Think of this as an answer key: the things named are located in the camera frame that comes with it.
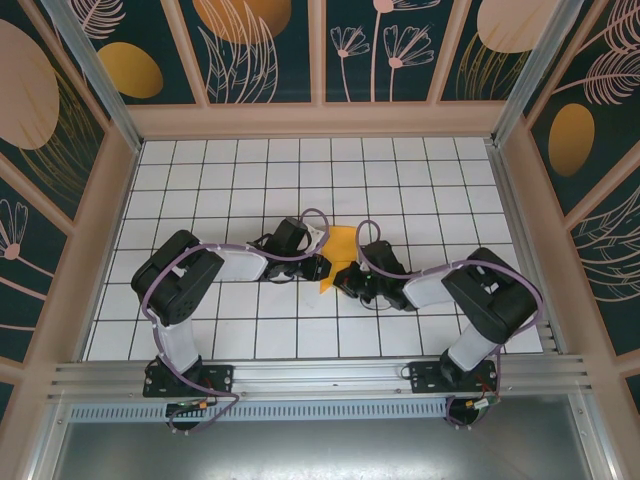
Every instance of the mounting plate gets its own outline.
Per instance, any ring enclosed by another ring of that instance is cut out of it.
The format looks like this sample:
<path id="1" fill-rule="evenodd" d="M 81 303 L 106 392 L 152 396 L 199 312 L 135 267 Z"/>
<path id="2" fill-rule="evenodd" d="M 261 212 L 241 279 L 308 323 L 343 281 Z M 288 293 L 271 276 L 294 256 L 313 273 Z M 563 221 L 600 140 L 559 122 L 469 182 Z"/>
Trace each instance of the mounting plate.
<path id="1" fill-rule="evenodd" d="M 167 369 L 162 366 L 152 365 L 146 369 L 142 396 L 145 398 L 198 398 L 206 394 L 176 382 L 173 375 L 167 375 Z M 204 365 L 200 372 L 200 385 L 221 392 L 231 392 L 233 387 L 233 365 Z"/>
<path id="2" fill-rule="evenodd" d="M 497 387 L 496 366 L 492 360 L 483 360 L 473 373 L 457 386 L 450 385 L 440 374 L 439 361 L 411 362 L 407 368 L 413 393 L 480 393 L 482 383 L 476 378 L 477 375 L 492 389 L 495 390 Z"/>

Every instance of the gray metal floor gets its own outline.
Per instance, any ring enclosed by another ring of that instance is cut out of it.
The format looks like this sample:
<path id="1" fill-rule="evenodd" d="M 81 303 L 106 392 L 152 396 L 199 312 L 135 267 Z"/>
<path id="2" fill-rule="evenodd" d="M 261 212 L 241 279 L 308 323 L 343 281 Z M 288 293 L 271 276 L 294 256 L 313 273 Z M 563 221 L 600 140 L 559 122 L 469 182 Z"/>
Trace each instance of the gray metal floor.
<path id="1" fill-rule="evenodd" d="M 508 398 L 472 431 L 442 419 L 220 423 L 194 437 L 158 424 L 69 425 L 59 480 L 582 480 L 568 402 Z"/>

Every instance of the white grid tile floor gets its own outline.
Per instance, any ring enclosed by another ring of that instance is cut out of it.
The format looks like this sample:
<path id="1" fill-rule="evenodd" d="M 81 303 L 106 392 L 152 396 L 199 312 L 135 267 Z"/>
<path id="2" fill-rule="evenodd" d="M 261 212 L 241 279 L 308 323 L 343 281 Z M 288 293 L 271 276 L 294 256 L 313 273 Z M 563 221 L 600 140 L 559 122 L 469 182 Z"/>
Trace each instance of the white grid tile floor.
<path id="1" fill-rule="evenodd" d="M 519 268 L 495 183 L 481 138 L 147 142 L 84 358 L 153 358 L 129 282 L 183 228 L 203 242 L 245 243 L 315 207 L 334 225 L 375 220 L 412 270 L 480 245 Z M 370 241 L 367 229 L 361 241 Z M 216 360 L 439 355 L 466 325 L 453 302 L 375 311 L 305 281 L 214 283 L 193 315 L 198 350 Z M 537 332 L 506 351 L 541 352 Z"/>

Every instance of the yellow paper shape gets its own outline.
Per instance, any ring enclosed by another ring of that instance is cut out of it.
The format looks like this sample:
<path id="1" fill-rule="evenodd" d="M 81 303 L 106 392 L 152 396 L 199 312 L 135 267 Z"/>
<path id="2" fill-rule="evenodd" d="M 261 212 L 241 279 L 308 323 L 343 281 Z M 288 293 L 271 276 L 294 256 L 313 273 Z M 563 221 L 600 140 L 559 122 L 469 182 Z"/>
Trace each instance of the yellow paper shape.
<path id="1" fill-rule="evenodd" d="M 320 293 L 333 285 L 336 273 L 358 258 L 356 227 L 329 227 L 329 240 L 322 247 L 322 255 L 331 262 L 329 276 L 320 281 Z"/>

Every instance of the yellow circle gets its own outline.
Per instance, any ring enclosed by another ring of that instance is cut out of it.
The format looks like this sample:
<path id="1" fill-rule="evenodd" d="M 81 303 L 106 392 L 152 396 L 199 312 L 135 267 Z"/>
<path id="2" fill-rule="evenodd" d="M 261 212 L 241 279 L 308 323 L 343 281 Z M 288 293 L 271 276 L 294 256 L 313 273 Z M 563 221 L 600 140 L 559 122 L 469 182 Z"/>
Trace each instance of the yellow circle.
<path id="1" fill-rule="evenodd" d="M 98 56 L 120 93 L 134 98 L 150 98 L 162 90 L 160 67 L 141 48 L 114 42 L 102 47 Z"/>
<path id="2" fill-rule="evenodd" d="M 532 50 L 553 14 L 557 0 L 484 0 L 478 10 L 478 36 L 499 53 Z"/>
<path id="3" fill-rule="evenodd" d="M 291 0 L 193 0 L 200 19 L 218 37 L 231 43 L 259 43 L 259 36 L 250 35 L 245 3 L 256 23 L 261 18 L 272 37 L 280 34 L 291 18 Z"/>
<path id="4" fill-rule="evenodd" d="M 596 127 L 591 112 L 570 103 L 553 119 L 549 133 L 549 161 L 563 177 L 574 175 L 589 157 Z"/>
<path id="5" fill-rule="evenodd" d="M 0 138 L 34 150 L 49 141 L 58 124 L 56 72 L 29 35 L 0 20 Z"/>

